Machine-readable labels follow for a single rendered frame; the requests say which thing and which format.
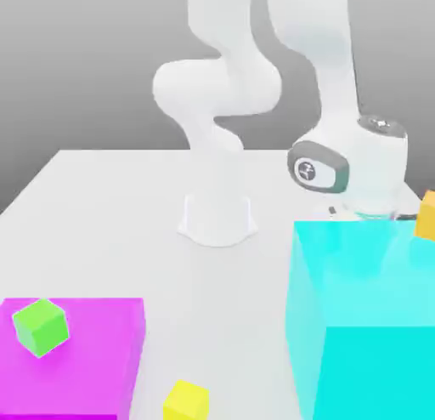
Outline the small green cube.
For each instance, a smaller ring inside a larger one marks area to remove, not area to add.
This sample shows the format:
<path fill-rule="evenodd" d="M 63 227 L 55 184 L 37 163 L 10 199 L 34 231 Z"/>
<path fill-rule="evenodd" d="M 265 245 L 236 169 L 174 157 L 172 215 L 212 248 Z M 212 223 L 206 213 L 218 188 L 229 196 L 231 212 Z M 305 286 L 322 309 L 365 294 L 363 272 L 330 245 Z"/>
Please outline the small green cube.
<path fill-rule="evenodd" d="M 12 320 L 20 344 L 36 358 L 42 358 L 70 338 L 65 311 L 47 298 L 19 309 Z"/>

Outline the small orange cube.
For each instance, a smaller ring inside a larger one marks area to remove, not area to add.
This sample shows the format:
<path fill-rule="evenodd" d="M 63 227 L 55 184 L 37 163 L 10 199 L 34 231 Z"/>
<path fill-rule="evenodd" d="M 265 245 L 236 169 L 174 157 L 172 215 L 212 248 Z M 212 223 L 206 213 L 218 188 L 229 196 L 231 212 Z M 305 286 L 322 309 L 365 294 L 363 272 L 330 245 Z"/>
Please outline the small orange cube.
<path fill-rule="evenodd" d="M 435 190 L 428 190 L 421 200 L 415 221 L 415 236 L 435 241 Z"/>

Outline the large magenta box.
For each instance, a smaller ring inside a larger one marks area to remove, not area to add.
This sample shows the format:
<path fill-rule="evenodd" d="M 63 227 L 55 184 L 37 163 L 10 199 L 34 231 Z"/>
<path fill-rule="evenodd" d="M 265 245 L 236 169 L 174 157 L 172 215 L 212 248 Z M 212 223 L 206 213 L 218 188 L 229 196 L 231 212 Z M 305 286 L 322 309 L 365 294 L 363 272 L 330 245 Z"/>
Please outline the large magenta box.
<path fill-rule="evenodd" d="M 0 304 L 0 420 L 128 420 L 142 354 L 141 298 L 56 298 L 70 338 L 42 358 L 18 341 L 14 312 Z"/>

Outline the small yellow cube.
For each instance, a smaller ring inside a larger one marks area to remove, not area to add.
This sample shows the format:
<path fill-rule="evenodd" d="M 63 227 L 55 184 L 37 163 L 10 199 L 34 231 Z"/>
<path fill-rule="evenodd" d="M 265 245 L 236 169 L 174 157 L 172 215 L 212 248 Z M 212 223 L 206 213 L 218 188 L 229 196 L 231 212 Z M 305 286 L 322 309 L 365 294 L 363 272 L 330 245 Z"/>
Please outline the small yellow cube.
<path fill-rule="evenodd" d="M 207 420 L 209 390 L 178 380 L 163 403 L 163 420 Z"/>

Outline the large cyan box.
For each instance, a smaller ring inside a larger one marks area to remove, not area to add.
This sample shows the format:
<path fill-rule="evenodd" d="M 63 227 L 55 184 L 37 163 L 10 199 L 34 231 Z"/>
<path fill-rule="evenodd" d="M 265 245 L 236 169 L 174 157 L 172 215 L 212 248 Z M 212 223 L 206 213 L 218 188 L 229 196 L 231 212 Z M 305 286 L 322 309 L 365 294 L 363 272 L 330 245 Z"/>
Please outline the large cyan box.
<path fill-rule="evenodd" d="M 435 420 L 435 241 L 297 221 L 285 335 L 302 420 Z"/>

